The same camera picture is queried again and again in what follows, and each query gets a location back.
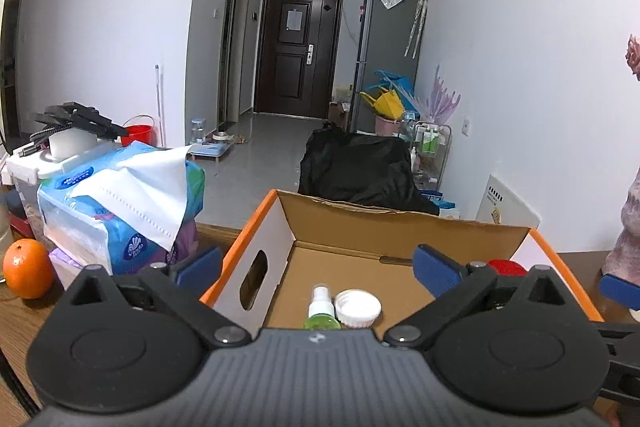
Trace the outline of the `red white lint brush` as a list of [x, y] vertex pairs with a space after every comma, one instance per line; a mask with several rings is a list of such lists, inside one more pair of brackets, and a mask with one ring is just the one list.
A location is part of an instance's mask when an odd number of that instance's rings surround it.
[[504, 277], [525, 277], [527, 270], [510, 259], [492, 259], [487, 264]]

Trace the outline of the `white bottle cap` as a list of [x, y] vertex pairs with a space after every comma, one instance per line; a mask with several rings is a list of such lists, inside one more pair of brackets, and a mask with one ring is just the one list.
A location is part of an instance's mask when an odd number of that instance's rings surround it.
[[380, 300], [362, 289], [346, 289], [334, 298], [337, 321], [349, 329], [367, 329], [382, 313]]

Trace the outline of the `green spray bottle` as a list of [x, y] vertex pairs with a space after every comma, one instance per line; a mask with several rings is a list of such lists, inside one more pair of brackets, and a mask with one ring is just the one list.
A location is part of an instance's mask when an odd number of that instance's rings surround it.
[[317, 285], [312, 288], [306, 321], [303, 329], [340, 329], [329, 287]]

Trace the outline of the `pink textured vase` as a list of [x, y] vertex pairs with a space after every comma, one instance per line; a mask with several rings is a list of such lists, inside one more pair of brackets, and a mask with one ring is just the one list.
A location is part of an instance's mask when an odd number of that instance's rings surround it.
[[620, 210], [623, 231], [606, 256], [602, 274], [611, 274], [624, 281], [639, 284], [640, 279], [640, 171], [629, 187], [627, 199]]

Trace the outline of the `blue tissue pack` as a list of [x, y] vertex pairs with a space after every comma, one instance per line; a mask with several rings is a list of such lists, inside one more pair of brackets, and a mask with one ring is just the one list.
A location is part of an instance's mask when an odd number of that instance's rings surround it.
[[105, 229], [112, 241], [129, 227], [169, 251], [181, 227], [203, 210], [205, 171], [188, 154], [186, 146], [160, 150], [134, 142], [42, 182], [43, 231]]

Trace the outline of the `red cardboard box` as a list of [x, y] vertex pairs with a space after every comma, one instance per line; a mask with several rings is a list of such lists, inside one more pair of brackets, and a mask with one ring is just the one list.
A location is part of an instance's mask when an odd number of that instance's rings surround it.
[[363, 289], [381, 301], [373, 325], [385, 329], [433, 300], [411, 260], [428, 244], [456, 260], [514, 259], [525, 268], [550, 265], [592, 321], [601, 314], [560, 256], [535, 229], [444, 219], [272, 190], [232, 243], [220, 277], [202, 295], [251, 334], [262, 326], [299, 329], [311, 289]]

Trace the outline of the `white purple tissue pack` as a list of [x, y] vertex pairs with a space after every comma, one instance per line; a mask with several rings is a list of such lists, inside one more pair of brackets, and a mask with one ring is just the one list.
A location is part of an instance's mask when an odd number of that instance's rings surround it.
[[44, 226], [44, 234], [55, 245], [49, 257], [64, 288], [70, 286], [87, 265], [103, 265], [108, 274], [134, 274], [153, 262], [175, 265], [198, 249], [198, 229], [194, 221], [181, 227], [169, 251], [129, 227], [123, 236], [116, 235], [112, 241], [107, 239], [105, 229], [90, 231], [93, 235]]

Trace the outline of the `orange fruit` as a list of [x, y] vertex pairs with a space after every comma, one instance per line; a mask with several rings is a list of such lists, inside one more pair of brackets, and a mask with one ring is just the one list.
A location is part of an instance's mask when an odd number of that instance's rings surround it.
[[35, 239], [17, 239], [6, 250], [2, 273], [10, 291], [22, 299], [39, 299], [47, 294], [55, 272], [47, 248]]

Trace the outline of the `blue yellow bags pile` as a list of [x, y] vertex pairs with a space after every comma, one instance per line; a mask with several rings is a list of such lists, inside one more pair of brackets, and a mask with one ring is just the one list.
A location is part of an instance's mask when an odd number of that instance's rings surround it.
[[373, 112], [388, 120], [399, 120], [406, 112], [415, 112], [413, 83], [409, 77], [378, 69], [378, 83], [359, 92], [361, 100]]

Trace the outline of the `black headset on container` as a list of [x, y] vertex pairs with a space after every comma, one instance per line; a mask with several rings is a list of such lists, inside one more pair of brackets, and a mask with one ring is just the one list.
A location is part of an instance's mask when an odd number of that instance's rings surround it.
[[89, 132], [103, 140], [115, 141], [129, 135], [126, 128], [101, 115], [95, 107], [77, 102], [47, 106], [43, 113], [32, 115], [32, 119], [44, 126], [43, 129], [29, 135], [29, 141], [32, 143], [42, 143], [55, 132], [72, 128]]

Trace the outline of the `clear food container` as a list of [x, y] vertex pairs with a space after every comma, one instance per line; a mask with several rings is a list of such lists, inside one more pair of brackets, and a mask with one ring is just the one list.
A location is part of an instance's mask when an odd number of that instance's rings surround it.
[[48, 251], [52, 251], [55, 246], [43, 233], [43, 217], [37, 200], [39, 185], [44, 180], [68, 173], [77, 166], [110, 153], [111, 150], [119, 147], [119, 142], [100, 140], [98, 145], [91, 150], [85, 150], [85, 152], [63, 160], [55, 160], [48, 150], [40, 150], [38, 153], [21, 157], [18, 155], [18, 152], [23, 150], [21, 146], [6, 160], [1, 170], [2, 183], [13, 185], [16, 188], [26, 213], [26, 219], [32, 229], [32, 235], [37, 241], [43, 243]]

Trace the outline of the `clear drinking glass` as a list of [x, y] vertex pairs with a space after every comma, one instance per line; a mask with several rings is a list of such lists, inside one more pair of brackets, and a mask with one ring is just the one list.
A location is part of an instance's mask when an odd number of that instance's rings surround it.
[[0, 195], [0, 269], [3, 268], [4, 254], [13, 243], [11, 221], [6, 199]]

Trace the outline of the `dried pink roses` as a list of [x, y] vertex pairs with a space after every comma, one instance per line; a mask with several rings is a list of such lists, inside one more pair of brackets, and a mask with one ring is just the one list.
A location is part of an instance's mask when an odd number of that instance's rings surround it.
[[631, 72], [640, 80], [640, 40], [634, 35], [629, 36], [625, 60]]

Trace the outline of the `grey refrigerator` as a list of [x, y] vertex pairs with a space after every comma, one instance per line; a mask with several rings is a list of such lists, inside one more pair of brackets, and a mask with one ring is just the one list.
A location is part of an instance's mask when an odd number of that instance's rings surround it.
[[418, 35], [420, 0], [362, 0], [352, 107], [347, 129], [372, 133], [375, 117], [360, 96], [381, 81], [379, 70], [416, 79], [418, 54], [407, 49]]

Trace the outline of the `dark entrance door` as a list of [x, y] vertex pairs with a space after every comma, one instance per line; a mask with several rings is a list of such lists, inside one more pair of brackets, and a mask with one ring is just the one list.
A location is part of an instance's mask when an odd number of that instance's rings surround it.
[[254, 109], [326, 118], [343, 0], [264, 0]]

